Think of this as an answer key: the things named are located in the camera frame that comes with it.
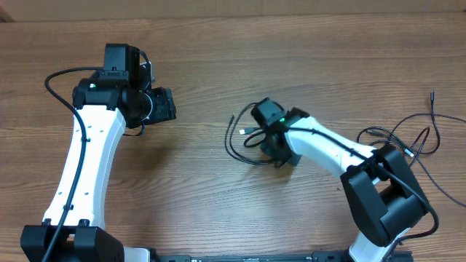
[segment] wooden table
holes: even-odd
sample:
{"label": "wooden table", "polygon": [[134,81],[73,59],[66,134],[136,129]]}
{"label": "wooden table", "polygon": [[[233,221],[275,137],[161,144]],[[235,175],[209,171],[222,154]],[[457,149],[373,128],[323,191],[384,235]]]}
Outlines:
{"label": "wooden table", "polygon": [[[106,43],[145,50],[178,109],[175,121],[120,141],[106,230],[124,245],[163,255],[310,253],[345,249],[358,232],[339,179],[307,159],[279,170],[234,161],[223,145],[232,113],[271,97],[354,139],[364,127],[393,127],[428,112],[435,90],[437,113],[466,118],[465,28],[465,13],[2,23],[0,260],[25,261],[23,226],[40,224],[68,152],[72,115],[45,90],[44,78],[101,66]],[[86,76],[61,76],[52,87],[71,100]],[[251,124],[248,116],[241,125]],[[413,119],[399,134],[412,141],[429,124]],[[438,126],[441,149],[424,163],[466,202],[466,126],[445,119]],[[234,144],[246,152],[243,139]],[[466,209],[418,165],[414,172],[441,227],[399,249],[413,250],[418,261],[463,261]],[[412,232],[431,225],[427,215]]]}

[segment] wooden surface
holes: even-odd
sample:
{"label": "wooden surface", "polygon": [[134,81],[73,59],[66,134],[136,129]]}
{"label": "wooden surface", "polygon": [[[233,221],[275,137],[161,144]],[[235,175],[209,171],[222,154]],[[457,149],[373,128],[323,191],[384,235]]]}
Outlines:
{"label": "wooden surface", "polygon": [[461,12],[466,0],[0,0],[18,22]]}
{"label": "wooden surface", "polygon": [[[341,183],[307,159],[280,170],[234,161],[223,146],[232,113],[271,97],[354,139],[364,127],[393,127],[427,111],[434,89],[437,113],[466,118],[465,28],[465,13],[0,24],[0,260],[25,260],[22,228],[40,223],[68,152],[72,115],[47,93],[44,78],[101,66],[105,43],[145,50],[178,109],[175,121],[122,138],[106,230],[124,245],[163,255],[286,254],[353,242],[358,230]],[[51,84],[71,100],[87,75]],[[246,117],[242,126],[251,124]],[[400,135],[413,139],[428,124],[414,119]],[[444,119],[438,126],[441,149],[424,163],[466,202],[466,126]],[[242,139],[234,144],[245,151]],[[400,250],[413,250],[418,261],[463,261],[466,209],[419,166],[414,172],[441,227]],[[431,225],[426,216],[412,232]]]}

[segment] beige wall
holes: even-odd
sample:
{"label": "beige wall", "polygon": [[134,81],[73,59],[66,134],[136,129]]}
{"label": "beige wall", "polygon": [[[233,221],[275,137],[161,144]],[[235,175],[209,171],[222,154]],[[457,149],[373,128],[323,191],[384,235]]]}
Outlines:
{"label": "beige wall", "polygon": [[0,0],[15,21],[461,12],[466,0]]}

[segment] tabletop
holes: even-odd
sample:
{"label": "tabletop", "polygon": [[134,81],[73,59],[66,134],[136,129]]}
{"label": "tabletop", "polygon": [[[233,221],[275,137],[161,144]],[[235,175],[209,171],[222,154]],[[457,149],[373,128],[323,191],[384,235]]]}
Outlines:
{"label": "tabletop", "polygon": [[[435,111],[466,118],[466,14],[314,15],[68,23],[0,23],[0,260],[26,261],[24,225],[38,225],[58,187],[71,112],[44,88],[49,74],[102,66],[106,43],[128,43],[155,64],[177,119],[123,137],[106,195],[106,230],[161,255],[303,254],[343,250],[358,233],[339,179],[302,159],[251,166],[224,149],[230,116],[269,97],[355,139],[370,126]],[[52,80],[71,101],[89,73]],[[436,181],[466,202],[464,124],[438,119],[441,147],[422,157]],[[240,126],[254,124],[245,116]],[[428,117],[403,124],[411,142]],[[366,135],[363,143],[374,138]],[[259,149],[233,144],[251,158]],[[426,148],[435,146],[432,135]],[[463,261],[466,209],[419,165],[413,171],[440,217],[438,231],[406,241],[417,261]],[[426,215],[411,232],[432,226]]]}

